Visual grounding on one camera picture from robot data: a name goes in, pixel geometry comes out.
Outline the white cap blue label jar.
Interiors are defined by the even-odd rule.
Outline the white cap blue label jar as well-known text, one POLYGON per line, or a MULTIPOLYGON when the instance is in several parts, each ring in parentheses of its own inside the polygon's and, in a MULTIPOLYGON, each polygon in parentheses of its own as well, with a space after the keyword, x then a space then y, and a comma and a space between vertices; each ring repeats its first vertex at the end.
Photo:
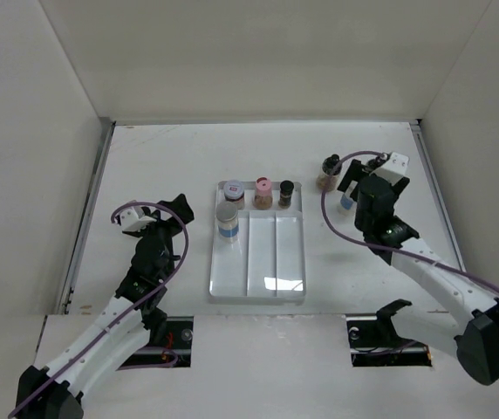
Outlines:
POLYGON ((215 220, 220 238, 231 243, 237 240, 238 208, 234 203, 228 201, 219 203, 215 209, 215 220))

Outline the black cap red label bottle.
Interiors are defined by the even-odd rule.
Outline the black cap red label bottle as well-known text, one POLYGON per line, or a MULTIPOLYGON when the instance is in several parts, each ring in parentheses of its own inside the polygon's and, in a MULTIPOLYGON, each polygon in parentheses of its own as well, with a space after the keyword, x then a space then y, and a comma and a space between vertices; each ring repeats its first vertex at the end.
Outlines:
POLYGON ((288 209, 291 206, 294 183, 290 180, 284 180, 279 184, 278 206, 281 209, 288 209))

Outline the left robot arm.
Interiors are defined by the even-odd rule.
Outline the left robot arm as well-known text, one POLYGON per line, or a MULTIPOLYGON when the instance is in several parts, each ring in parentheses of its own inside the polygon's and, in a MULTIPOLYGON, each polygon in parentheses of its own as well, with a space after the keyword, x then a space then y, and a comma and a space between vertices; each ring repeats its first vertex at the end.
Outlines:
POLYGON ((102 313, 62 354, 21 374, 11 418, 81 418, 89 392, 137 350, 163 343, 166 314, 159 303, 188 255, 174 252, 173 239, 186 237, 194 219, 183 194, 157 203, 131 201, 111 214, 111 222, 137 240, 126 276, 102 313))

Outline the black stopper jar white contents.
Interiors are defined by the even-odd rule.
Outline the black stopper jar white contents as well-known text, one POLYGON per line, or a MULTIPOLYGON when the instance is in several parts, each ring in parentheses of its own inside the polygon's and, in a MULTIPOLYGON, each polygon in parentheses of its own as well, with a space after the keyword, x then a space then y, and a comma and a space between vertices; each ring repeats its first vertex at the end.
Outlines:
POLYGON ((388 154, 380 153, 376 157, 369 160, 367 162, 366 166, 368 167, 368 169, 370 171, 374 171, 377 168, 380 168, 387 161, 387 158, 388 158, 388 154))

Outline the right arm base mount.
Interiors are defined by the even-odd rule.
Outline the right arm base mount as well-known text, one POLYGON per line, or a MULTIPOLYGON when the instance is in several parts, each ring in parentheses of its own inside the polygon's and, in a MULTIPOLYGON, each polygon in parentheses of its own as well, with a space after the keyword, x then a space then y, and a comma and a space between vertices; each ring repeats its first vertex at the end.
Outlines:
POLYGON ((412 303, 397 299, 375 313, 351 314, 345 319, 354 367, 432 367, 428 346, 401 338, 393 316, 412 303))

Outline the grey lid sauce jar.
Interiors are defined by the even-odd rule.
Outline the grey lid sauce jar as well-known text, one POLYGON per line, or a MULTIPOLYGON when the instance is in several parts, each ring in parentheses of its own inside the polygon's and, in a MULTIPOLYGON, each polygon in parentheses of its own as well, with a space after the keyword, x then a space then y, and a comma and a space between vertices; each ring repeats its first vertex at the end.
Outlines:
POLYGON ((241 181, 228 180, 222 188, 224 199, 236 205, 239 210, 245 207, 245 187, 241 181))

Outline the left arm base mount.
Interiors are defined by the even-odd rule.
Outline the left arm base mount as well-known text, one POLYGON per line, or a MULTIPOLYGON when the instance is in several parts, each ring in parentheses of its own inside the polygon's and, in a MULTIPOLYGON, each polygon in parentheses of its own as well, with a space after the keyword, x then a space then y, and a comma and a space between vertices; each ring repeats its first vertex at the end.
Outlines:
POLYGON ((120 370, 190 367, 194 318, 171 317, 149 343, 130 356, 120 370))

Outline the black stopper jar brown contents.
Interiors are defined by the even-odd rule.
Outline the black stopper jar brown contents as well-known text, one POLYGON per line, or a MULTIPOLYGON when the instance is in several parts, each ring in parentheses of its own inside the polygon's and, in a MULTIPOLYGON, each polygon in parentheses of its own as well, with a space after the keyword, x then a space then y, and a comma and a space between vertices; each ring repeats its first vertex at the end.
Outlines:
POLYGON ((336 168, 339 161, 340 157, 337 154, 333 154, 324 159, 316 180, 316 185, 319 190, 331 192, 336 189, 341 171, 341 167, 336 168))

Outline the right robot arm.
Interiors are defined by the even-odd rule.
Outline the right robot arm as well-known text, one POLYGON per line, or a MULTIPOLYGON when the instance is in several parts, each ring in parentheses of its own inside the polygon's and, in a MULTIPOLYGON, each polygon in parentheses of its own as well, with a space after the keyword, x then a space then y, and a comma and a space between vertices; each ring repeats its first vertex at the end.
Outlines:
POLYGON ((499 379, 499 290, 465 271, 446 265, 413 227, 394 213, 410 180, 408 159, 379 154, 352 160, 338 190, 356 204, 355 228, 364 245, 411 278, 449 314, 449 320, 414 316, 413 305, 397 300, 378 310, 377 339, 388 346, 418 340, 455 357, 482 385, 499 379))

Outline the pink cap spice jar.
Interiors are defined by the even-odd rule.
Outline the pink cap spice jar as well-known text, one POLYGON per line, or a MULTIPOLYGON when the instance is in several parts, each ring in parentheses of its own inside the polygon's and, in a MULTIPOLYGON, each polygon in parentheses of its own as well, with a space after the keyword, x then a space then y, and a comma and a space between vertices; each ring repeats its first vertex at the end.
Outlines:
POLYGON ((254 206, 257 210, 269 210, 273 203, 272 183, 267 177, 260 177, 255 182, 254 206))

